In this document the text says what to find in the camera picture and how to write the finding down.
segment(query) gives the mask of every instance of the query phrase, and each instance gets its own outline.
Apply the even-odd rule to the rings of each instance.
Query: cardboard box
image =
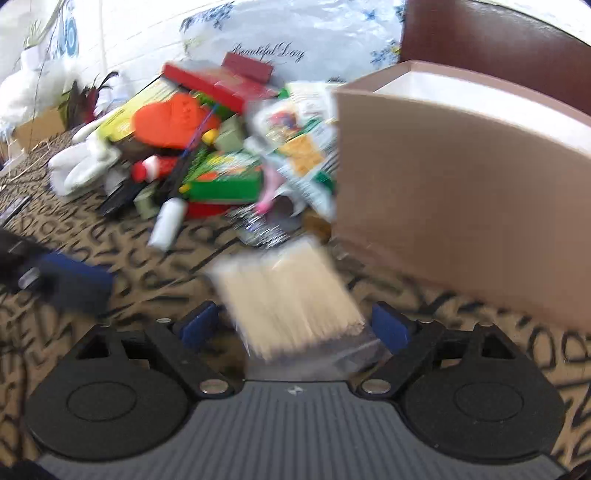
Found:
[[[40,142],[61,135],[65,131],[66,127],[61,119],[60,111],[56,107],[43,112],[27,123],[19,125],[14,129],[12,136],[29,153]]]
[[[417,278],[591,332],[591,118],[409,61],[336,91],[336,235]]]
[[[0,141],[0,170],[4,164],[8,161],[8,144]]]

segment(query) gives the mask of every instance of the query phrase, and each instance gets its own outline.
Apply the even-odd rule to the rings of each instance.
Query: blue gripper pad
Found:
[[[189,313],[178,332],[183,346],[198,351],[213,335],[217,325],[217,305],[212,301],[204,301]]]
[[[113,275],[102,267],[94,267],[52,252],[38,263],[44,285],[44,300],[56,308],[74,310],[98,317],[107,311],[113,290]]]
[[[412,321],[386,303],[378,302],[374,305],[371,328],[390,352],[396,353],[408,345],[412,326]]]

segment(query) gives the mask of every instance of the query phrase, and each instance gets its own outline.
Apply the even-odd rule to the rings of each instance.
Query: orange heart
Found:
[[[209,113],[209,107],[188,93],[175,93],[165,102],[149,103],[133,116],[134,137],[147,145],[185,149],[195,130]],[[202,134],[219,128],[220,119],[214,114],[202,128]]]

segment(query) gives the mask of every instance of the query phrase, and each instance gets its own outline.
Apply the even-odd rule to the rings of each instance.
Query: plush toy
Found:
[[[154,147],[184,150],[209,112],[188,93],[175,93],[170,100],[149,103],[134,114],[134,137]],[[220,123],[217,115],[211,115],[202,130],[218,129]]]
[[[51,188],[58,197],[73,200],[105,182],[109,169],[115,165],[121,152],[98,136],[96,129],[117,110],[81,128],[72,141],[74,145],[54,155],[47,168]],[[122,177],[120,172],[113,173]]]

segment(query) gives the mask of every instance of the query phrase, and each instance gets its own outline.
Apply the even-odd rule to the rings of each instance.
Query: gray ribbed plate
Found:
[[[555,480],[545,456],[508,466],[446,457],[416,439],[392,405],[344,382],[247,382],[202,401],[160,447],[112,463],[43,456],[60,480]]]

